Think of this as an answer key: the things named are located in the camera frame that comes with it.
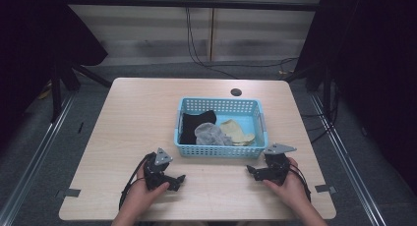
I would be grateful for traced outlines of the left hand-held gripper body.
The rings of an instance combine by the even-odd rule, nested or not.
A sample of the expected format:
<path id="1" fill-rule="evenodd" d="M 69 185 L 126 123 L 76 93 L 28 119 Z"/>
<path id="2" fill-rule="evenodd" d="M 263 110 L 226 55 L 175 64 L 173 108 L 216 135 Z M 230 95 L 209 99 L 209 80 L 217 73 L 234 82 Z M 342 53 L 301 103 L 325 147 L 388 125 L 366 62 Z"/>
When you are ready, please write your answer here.
<path id="1" fill-rule="evenodd" d="M 147 155 L 144 175 L 149 190 L 153 190 L 163 183 L 172 182 L 172 178 L 164 174 L 164 170 L 172 160 L 173 158 L 161 147 L 156 152 Z"/>

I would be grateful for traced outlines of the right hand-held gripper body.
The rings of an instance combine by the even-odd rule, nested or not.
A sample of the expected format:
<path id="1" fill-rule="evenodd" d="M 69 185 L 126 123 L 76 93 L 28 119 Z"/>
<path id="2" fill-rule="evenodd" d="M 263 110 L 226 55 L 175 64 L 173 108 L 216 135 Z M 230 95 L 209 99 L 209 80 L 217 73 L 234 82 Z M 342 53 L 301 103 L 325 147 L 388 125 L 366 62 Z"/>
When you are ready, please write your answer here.
<path id="1" fill-rule="evenodd" d="M 276 182 L 282 185 L 290 169 L 290 161 L 285 155 L 286 152 L 295 151 L 293 146 L 274 143 L 264 150 L 267 168 L 263 173 L 264 180 Z"/>

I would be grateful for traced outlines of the person's left hand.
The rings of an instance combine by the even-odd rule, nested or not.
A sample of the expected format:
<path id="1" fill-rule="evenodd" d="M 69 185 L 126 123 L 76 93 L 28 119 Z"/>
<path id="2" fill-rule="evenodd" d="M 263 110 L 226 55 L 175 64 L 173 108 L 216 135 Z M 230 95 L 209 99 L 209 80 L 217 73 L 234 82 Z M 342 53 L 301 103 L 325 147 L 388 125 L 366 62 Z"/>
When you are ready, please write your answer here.
<path id="1" fill-rule="evenodd" d="M 127 193 L 121 210 L 127 212 L 129 216 L 138 218 L 145 213 L 169 187 L 170 184 L 165 182 L 159 187 L 149 190 L 145 180 L 144 170 L 143 168 L 140 168 L 137 173 L 137 180 L 132 184 Z"/>

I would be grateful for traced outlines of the person's right hand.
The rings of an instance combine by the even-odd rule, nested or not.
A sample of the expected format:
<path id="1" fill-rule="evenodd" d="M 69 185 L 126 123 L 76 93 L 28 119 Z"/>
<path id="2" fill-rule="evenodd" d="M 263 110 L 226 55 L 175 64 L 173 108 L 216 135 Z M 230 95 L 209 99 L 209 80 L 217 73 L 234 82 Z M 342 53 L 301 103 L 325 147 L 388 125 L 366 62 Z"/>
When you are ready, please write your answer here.
<path id="1" fill-rule="evenodd" d="M 263 184 L 270 188 L 285 205 L 294 212 L 301 214 L 311 206 L 311 203 L 306 196 L 304 185 L 298 176 L 298 163 L 291 157 L 288 157 L 288 160 L 291 170 L 288 172 L 281 186 L 270 180 L 263 180 Z"/>

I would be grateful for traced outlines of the light blue plastic basket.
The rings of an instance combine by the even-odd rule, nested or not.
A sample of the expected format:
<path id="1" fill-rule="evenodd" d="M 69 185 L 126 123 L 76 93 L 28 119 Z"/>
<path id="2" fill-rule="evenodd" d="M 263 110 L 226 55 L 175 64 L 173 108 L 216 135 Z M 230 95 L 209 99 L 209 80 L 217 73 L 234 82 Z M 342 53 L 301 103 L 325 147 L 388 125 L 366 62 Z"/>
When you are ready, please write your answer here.
<path id="1" fill-rule="evenodd" d="M 228 120 L 235 121 L 244 135 L 255 138 L 248 145 L 201 145 L 183 143 L 185 115 L 201 115 L 212 111 L 215 124 L 219 126 Z M 179 101 L 174 130 L 174 144 L 182 156 L 209 156 L 226 158 L 258 158 L 268 146 L 268 132 L 262 104 L 257 99 L 183 97 Z"/>

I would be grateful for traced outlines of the beige sock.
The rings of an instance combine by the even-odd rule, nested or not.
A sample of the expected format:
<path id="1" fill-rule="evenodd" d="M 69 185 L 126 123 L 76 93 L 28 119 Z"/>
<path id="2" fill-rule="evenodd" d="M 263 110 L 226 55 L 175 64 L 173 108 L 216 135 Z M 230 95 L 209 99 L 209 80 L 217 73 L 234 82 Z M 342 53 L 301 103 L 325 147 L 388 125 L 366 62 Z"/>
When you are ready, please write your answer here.
<path id="1" fill-rule="evenodd" d="M 225 122 L 222 122 L 219 125 L 219 128 L 227 137 L 231 138 L 232 143 L 234 145 L 249 145 L 255 139 L 254 134 L 245 134 L 241 126 L 233 119 L 229 119 Z"/>

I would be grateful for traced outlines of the grey tape strip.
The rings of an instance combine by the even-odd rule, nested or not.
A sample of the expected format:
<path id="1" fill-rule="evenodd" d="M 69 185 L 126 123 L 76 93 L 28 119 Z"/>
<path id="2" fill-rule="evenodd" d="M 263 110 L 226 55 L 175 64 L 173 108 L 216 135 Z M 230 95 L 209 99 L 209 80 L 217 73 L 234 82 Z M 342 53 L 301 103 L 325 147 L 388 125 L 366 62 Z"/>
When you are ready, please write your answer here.
<path id="1" fill-rule="evenodd" d="M 315 189 L 317 193 L 328 192 L 331 195 L 336 193 L 336 188 L 334 186 L 329 186 L 329 185 L 318 185 L 318 186 L 315 186 Z"/>
<path id="2" fill-rule="evenodd" d="M 66 198 L 66 197 L 77 198 L 80 192 L 81 192 L 80 190 L 76 190 L 76 189 L 60 190 L 56 193 L 55 196 L 57 198 Z"/>

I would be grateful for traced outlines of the black sock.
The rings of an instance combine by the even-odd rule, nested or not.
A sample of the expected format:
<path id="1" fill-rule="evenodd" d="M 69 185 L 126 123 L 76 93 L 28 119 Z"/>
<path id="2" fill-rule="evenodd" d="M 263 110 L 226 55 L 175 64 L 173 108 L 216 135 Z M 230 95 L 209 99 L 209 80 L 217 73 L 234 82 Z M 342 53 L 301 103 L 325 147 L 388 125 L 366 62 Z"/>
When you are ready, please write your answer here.
<path id="1" fill-rule="evenodd" d="M 195 130 L 204 123 L 216 122 L 216 115 L 212 110 L 206 111 L 199 115 L 185 113 L 182 117 L 182 134 L 180 136 L 180 144 L 195 144 Z"/>

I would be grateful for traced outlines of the grey sock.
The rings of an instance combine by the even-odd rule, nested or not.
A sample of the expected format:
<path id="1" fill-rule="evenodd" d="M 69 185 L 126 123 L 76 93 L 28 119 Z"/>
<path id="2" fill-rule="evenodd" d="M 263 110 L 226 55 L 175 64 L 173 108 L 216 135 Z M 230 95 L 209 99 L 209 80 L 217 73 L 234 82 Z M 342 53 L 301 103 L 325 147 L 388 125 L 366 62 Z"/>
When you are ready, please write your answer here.
<path id="1" fill-rule="evenodd" d="M 196 144 L 199 145 L 233 145 L 231 137 L 227 136 L 217 125 L 203 123 L 195 130 Z"/>

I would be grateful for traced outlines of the black metal stand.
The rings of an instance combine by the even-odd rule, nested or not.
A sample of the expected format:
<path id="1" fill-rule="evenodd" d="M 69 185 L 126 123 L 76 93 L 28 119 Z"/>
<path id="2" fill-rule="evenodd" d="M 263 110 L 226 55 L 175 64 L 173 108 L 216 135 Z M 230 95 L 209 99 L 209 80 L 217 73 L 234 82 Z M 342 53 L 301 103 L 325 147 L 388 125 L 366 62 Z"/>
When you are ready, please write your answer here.
<path id="1" fill-rule="evenodd" d="M 292 83 L 298 79 L 306 79 L 307 91 L 316 92 L 319 86 L 323 86 L 322 105 L 323 114 L 326 118 L 331 117 L 330 95 L 331 95 L 331 75 L 328 66 L 315 63 L 313 65 L 299 68 L 296 67 L 294 72 L 284 77 L 284 81 Z"/>
<path id="2" fill-rule="evenodd" d="M 77 79 L 75 72 L 79 72 L 105 87 L 112 86 L 111 81 L 95 74 L 82 65 L 72 61 L 56 60 L 51 69 L 51 91 L 53 98 L 52 123 L 58 119 L 63 111 L 61 104 L 61 84 L 64 84 L 69 91 L 77 91 L 81 87 L 81 83 Z"/>

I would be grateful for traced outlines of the black curtain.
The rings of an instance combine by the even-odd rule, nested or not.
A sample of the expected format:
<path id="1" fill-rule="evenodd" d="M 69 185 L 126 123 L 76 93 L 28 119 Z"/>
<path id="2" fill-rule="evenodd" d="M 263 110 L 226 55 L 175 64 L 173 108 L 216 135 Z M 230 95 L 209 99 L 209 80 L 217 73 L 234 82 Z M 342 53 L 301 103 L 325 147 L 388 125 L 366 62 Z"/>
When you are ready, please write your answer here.
<path id="1" fill-rule="evenodd" d="M 417 0 L 320 0 L 296 67 L 326 65 L 417 196 Z"/>
<path id="2" fill-rule="evenodd" d="M 95 66 L 107 56 L 84 22 L 55 0 L 0 0 L 0 150 L 50 81 L 54 61 Z"/>

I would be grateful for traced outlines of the black horizontal bar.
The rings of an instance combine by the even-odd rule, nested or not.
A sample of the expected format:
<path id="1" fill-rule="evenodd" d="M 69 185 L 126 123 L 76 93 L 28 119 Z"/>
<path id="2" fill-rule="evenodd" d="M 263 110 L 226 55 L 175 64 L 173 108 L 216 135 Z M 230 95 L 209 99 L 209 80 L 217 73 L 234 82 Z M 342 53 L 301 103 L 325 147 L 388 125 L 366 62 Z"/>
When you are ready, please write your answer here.
<path id="1" fill-rule="evenodd" d="M 176 7 L 207 9 L 243 9 L 272 11 L 316 12 L 321 9 L 313 3 L 250 2 L 227 0 L 55 0 L 69 5 L 103 5 L 135 7 Z"/>

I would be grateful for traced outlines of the metal floor rail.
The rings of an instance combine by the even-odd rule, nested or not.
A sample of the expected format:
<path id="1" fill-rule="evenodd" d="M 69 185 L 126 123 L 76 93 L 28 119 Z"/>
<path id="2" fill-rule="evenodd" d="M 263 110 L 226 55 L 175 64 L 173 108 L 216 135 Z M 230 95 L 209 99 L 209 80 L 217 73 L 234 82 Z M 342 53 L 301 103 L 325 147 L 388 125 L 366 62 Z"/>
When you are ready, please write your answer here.
<path id="1" fill-rule="evenodd" d="M 334 124 L 325 115 L 325 108 L 320 100 L 320 97 L 313 92 L 311 100 L 314 105 L 316 112 L 318 113 L 321 122 L 325 128 L 325 134 L 328 136 L 338 158 L 343 166 L 347 177 L 360 200 L 371 224 L 373 226 L 387 226 L 387 223 L 383 217 L 382 212 L 377 206 L 374 198 L 366 187 L 361 175 L 359 174 L 349 152 L 347 151 L 341 137 L 339 136 Z"/>
<path id="2" fill-rule="evenodd" d="M 38 145 L 29 166 L 26 168 L 23 176 L 19 180 L 19 183 L 7 199 L 4 207 L 0 210 L 0 226 L 12 226 L 13 221 L 15 220 L 16 215 L 30 190 L 32 182 L 34 181 L 47 153 L 50 150 L 50 147 L 54 143 L 55 138 L 74 103 L 76 94 L 77 93 L 75 91 L 71 91 L 66 96 L 64 101 L 61 103 L 61 114 L 54 122 L 48 125 L 48 129 L 41 143 Z"/>

